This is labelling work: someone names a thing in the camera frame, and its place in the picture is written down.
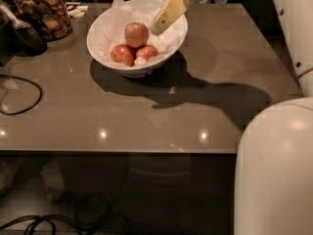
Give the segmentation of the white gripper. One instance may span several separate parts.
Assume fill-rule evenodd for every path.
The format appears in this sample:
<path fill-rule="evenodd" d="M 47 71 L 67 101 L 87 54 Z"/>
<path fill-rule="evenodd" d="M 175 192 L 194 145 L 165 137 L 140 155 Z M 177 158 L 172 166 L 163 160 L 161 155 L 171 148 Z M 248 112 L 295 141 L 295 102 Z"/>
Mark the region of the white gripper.
<path fill-rule="evenodd" d="M 168 30 L 188 10 L 189 1 L 199 3 L 204 0 L 164 0 L 152 20 L 151 33 L 159 36 Z"/>

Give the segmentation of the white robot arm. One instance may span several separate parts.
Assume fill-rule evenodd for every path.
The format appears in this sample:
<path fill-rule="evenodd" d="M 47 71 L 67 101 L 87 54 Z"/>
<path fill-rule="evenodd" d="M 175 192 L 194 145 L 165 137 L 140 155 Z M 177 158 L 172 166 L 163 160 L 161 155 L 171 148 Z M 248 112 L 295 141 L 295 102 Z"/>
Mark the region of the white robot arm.
<path fill-rule="evenodd" d="M 303 96 L 258 114 L 239 143 L 233 235 L 313 235 L 313 0 L 273 0 Z"/>

